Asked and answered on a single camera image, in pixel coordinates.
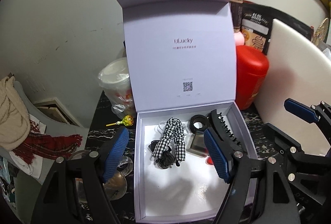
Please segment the gray chair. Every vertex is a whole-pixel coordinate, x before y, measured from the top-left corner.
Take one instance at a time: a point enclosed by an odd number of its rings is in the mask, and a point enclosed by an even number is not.
[[[69,136],[72,134],[80,134],[83,137],[81,146],[77,150],[82,150],[85,147],[86,138],[88,134],[87,128],[77,127],[65,123],[60,123],[55,120],[50,119],[39,111],[24,94],[22,85],[18,82],[14,82],[14,88],[19,93],[21,99],[23,100],[28,112],[34,115],[42,123],[46,124],[46,134],[53,137],[56,136]],[[0,156],[6,158],[9,162],[16,166],[8,151],[0,147]],[[43,159],[42,170],[39,179],[34,179],[32,176],[19,171],[17,178],[14,179],[15,183],[15,199],[16,199],[16,213],[23,223],[30,223],[32,212],[34,210],[34,205],[38,194],[41,189],[41,185],[44,183],[45,178],[52,167],[53,160]]]
[[[34,115],[42,123],[46,124],[45,134],[48,134],[48,135],[53,136],[53,137],[56,137],[56,136],[69,136],[69,135],[72,135],[72,134],[79,134],[83,137],[83,140],[82,140],[81,146],[79,148],[77,148],[77,150],[84,149],[87,134],[88,134],[88,129],[87,128],[77,127],[77,126],[74,126],[74,125],[69,125],[69,124],[57,122],[55,120],[50,119],[49,117],[47,117],[45,114],[43,114],[38,108],[36,108],[30,102],[30,100],[27,98],[27,96],[25,95],[25,93],[23,91],[22,85],[18,81],[14,82],[14,88],[16,89],[16,91],[20,95],[21,99],[23,100],[26,108],[28,109],[28,112],[31,115]],[[0,156],[6,158],[9,162],[11,162],[13,165],[16,166],[16,164],[14,163],[12,158],[10,157],[9,152],[6,151],[1,146],[0,146]],[[53,162],[54,161],[50,160],[50,159],[46,159],[46,158],[43,159],[41,175],[40,175],[39,179],[37,179],[37,181],[40,184],[44,183],[44,180],[45,180],[45,178],[46,178],[46,176],[49,172],[49,169],[52,167]]]

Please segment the black round hair tie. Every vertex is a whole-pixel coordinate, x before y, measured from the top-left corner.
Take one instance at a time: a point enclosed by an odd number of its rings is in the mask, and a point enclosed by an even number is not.
[[[197,123],[197,122],[202,123],[201,128],[196,128],[194,126],[194,123]],[[204,131],[208,127],[209,127],[209,120],[205,116],[203,116],[203,115],[194,115],[193,117],[191,117],[190,130],[191,130],[192,133],[195,134],[197,131]]]

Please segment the black and white gingham scrunchie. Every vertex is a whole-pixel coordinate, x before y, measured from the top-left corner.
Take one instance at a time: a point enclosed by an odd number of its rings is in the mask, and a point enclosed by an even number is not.
[[[165,124],[165,129],[160,141],[157,143],[152,154],[154,158],[160,159],[162,153],[168,149],[171,139],[174,137],[175,142],[175,159],[176,165],[179,166],[178,161],[185,160],[185,143],[184,143],[184,128],[179,119],[170,118]]]
[[[173,141],[175,143],[176,166],[179,166],[179,161],[185,161],[184,127],[182,124],[175,129]]]

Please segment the white wall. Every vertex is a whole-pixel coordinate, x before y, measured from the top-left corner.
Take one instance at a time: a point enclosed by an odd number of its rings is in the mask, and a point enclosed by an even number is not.
[[[316,0],[250,0],[317,27]],[[100,96],[96,76],[122,55],[121,8],[115,0],[1,0],[0,63],[32,102],[57,97],[89,126]]]
[[[326,43],[329,44],[329,45],[331,44],[331,29],[329,30],[328,38],[326,40]]]
[[[0,63],[0,80],[3,79],[5,76],[8,76],[10,73],[10,70],[5,64],[2,62]]]

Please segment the black marble table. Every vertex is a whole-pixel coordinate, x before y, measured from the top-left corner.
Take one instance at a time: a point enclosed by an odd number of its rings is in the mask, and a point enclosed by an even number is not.
[[[87,136],[87,141],[85,149],[87,150],[97,150],[102,144],[113,138],[118,126],[106,127],[106,124],[114,123],[119,120],[119,118],[114,115],[111,110],[111,103],[108,98],[102,92],[97,108],[95,110],[93,120],[90,126],[90,130]],[[259,158],[265,159],[268,157],[278,158],[278,153],[272,147],[272,143],[267,140],[262,133],[262,120],[255,108],[252,105],[247,110],[242,111],[242,115],[245,119],[249,132],[255,144],[256,151]],[[125,149],[125,156],[129,156],[134,160],[134,146],[135,146],[135,125],[128,127],[129,129],[129,143]],[[133,199],[133,172],[126,176],[128,183],[128,189],[126,194],[115,201],[111,201],[111,204],[116,212],[120,222],[122,224],[134,224],[134,199]],[[93,223],[93,218],[89,212],[89,208],[85,204],[81,204],[83,215],[85,217],[85,223]],[[212,219],[206,219],[201,221],[196,221],[196,224],[211,224]]]

